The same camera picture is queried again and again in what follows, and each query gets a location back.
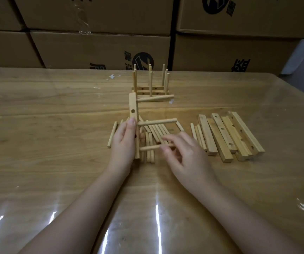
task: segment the circular logo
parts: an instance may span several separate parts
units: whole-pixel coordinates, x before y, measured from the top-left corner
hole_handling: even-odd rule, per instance
[[[140,52],[133,57],[132,64],[137,65],[137,70],[149,70],[149,64],[154,68],[154,60],[147,52]]]
[[[202,6],[208,14],[217,14],[221,12],[227,5],[229,0],[202,0]]]

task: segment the glossy table surface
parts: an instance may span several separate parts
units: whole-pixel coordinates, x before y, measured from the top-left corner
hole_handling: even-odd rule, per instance
[[[270,74],[170,74],[175,100],[140,103],[143,119],[175,117],[190,134],[198,114],[237,111],[266,153],[247,162],[210,157],[214,171],[304,246],[304,94]],[[155,72],[155,85],[160,78]],[[139,71],[138,85],[147,81]],[[0,68],[0,253],[17,253],[104,169],[131,87],[130,71]],[[240,253],[158,151],[155,165],[125,181],[93,252]]]

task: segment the finger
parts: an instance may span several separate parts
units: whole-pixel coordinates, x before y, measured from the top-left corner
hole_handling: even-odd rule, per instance
[[[195,141],[193,137],[190,137],[190,136],[189,136],[186,132],[184,132],[184,131],[181,131],[178,135],[181,136],[182,138],[184,138],[184,140],[185,140],[189,145],[194,146],[194,145],[198,144],[198,142]]]
[[[164,140],[172,141],[174,145],[179,149],[182,156],[191,148],[191,146],[179,135],[167,134],[162,137]]]
[[[134,140],[134,138],[136,136],[135,135],[136,129],[137,129],[137,122],[132,117],[127,122],[127,127],[126,127],[126,131],[125,131],[125,135],[124,135],[123,141],[132,141],[132,140]]]
[[[127,122],[123,122],[121,125],[119,125],[117,131],[115,132],[115,134],[113,136],[113,141],[115,141],[116,143],[119,143],[122,141],[122,139],[124,138],[124,135],[125,135],[126,125],[127,125]]]
[[[178,172],[182,168],[182,165],[180,164],[179,160],[177,159],[171,148],[167,145],[161,145],[160,149],[162,149],[166,161],[173,173]]]

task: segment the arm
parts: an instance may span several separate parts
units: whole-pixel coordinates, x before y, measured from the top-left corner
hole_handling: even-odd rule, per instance
[[[304,253],[300,245],[219,183],[207,154],[192,137],[181,132],[163,138],[173,141],[179,152],[180,161],[168,146],[161,147],[174,175],[222,224],[243,253]]]
[[[55,220],[33,238],[20,254],[89,254],[99,229],[135,155],[136,121],[122,123],[112,141],[107,168]]]

